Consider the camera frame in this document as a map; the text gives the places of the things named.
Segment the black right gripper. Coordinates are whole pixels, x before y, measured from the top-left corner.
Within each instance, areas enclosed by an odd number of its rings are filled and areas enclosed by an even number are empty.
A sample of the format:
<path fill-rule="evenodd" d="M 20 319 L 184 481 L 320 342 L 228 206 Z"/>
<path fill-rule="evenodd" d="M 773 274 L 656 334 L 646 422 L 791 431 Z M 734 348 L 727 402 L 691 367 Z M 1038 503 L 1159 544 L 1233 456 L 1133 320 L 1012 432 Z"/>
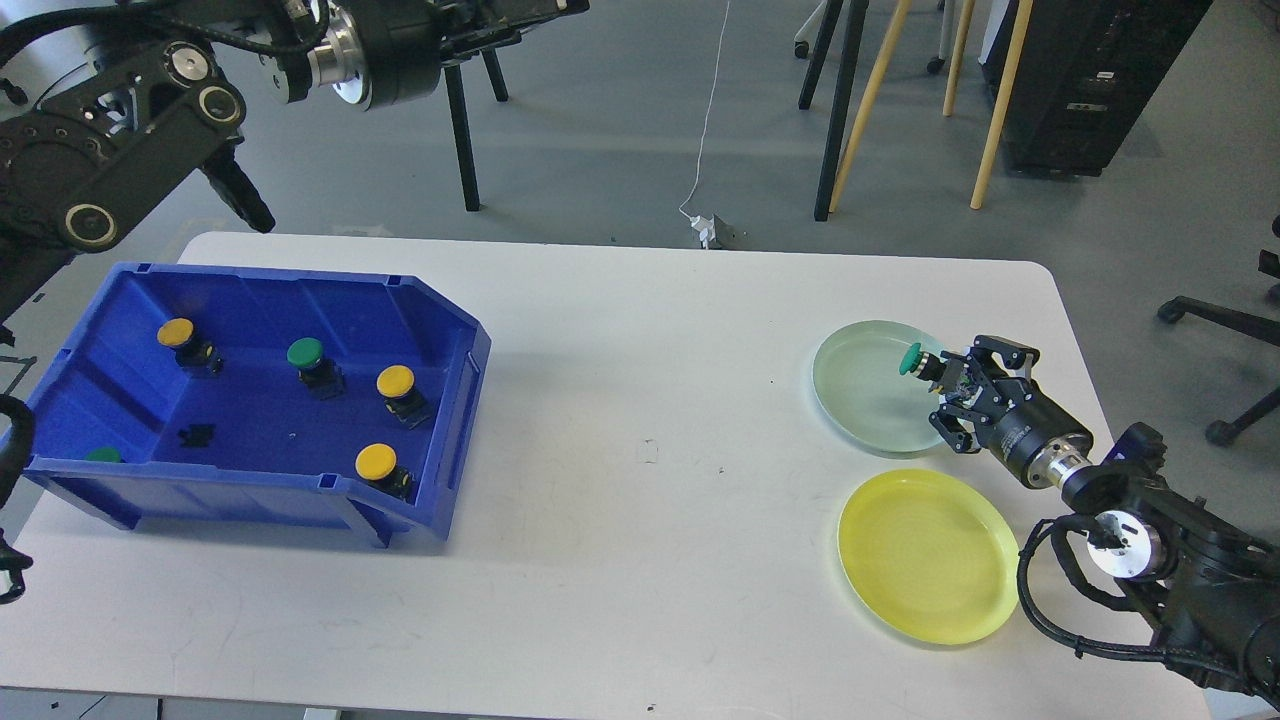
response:
<path fill-rule="evenodd" d="M 1061 487 L 1094 438 L 1030 378 L 1037 348 L 978 336 L 968 352 L 940 352 L 945 373 L 972 370 L 973 386 L 938 395 L 931 424 L 956 454 L 989 451 L 1027 488 Z"/>

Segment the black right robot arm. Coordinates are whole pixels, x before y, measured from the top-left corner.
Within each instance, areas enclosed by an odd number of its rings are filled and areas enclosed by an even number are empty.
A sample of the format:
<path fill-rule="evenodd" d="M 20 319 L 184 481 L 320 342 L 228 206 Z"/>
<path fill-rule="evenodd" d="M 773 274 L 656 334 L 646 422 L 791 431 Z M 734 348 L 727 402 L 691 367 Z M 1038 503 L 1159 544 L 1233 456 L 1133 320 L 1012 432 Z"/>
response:
<path fill-rule="evenodd" d="M 979 334 L 965 354 L 913 345 L 899 370 L 938 396 L 931 424 L 959 454 L 988 450 L 1027 488 L 1055 488 L 1068 514 L 1036 524 L 1016 565 L 1018 598 L 1043 635 L 1073 651 L 1158 664 L 1202 688 L 1277 703 L 1277 550 L 1172 491 L 1165 446 L 1132 425 L 1100 462 L 1092 434 L 1030 378 L 1038 351 Z M 1147 644 L 1092 639 L 1038 607 L 1029 569 L 1050 543 L 1084 598 L 1139 614 Z"/>

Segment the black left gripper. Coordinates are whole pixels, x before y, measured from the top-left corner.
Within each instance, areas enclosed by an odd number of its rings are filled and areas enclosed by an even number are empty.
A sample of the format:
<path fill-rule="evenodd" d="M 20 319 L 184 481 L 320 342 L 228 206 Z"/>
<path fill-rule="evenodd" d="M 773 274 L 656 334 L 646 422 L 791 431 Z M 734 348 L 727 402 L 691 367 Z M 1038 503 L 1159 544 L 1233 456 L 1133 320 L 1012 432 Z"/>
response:
<path fill-rule="evenodd" d="M 445 67 L 589 8 L 588 1 L 338 1 L 335 94 L 364 110 L 425 97 Z"/>

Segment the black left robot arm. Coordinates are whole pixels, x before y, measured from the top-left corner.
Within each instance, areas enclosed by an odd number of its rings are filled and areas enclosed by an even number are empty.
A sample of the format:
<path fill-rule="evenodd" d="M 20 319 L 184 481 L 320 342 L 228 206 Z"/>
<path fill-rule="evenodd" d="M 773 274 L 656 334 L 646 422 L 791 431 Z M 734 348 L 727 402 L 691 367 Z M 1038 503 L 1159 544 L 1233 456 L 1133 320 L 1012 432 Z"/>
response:
<path fill-rule="evenodd" d="M 332 86 L 364 110 L 445 86 L 463 205 L 481 206 L 461 67 L 586 1 L 115 1 L 3 28 L 3 60 L 82 28 L 90 77 L 1 124 L 1 309 L 9 320 L 76 258 L 116 247 L 192 173 L 250 228 L 275 220 L 236 160 L 247 117 L 215 56 L 259 58 L 283 102 Z"/>

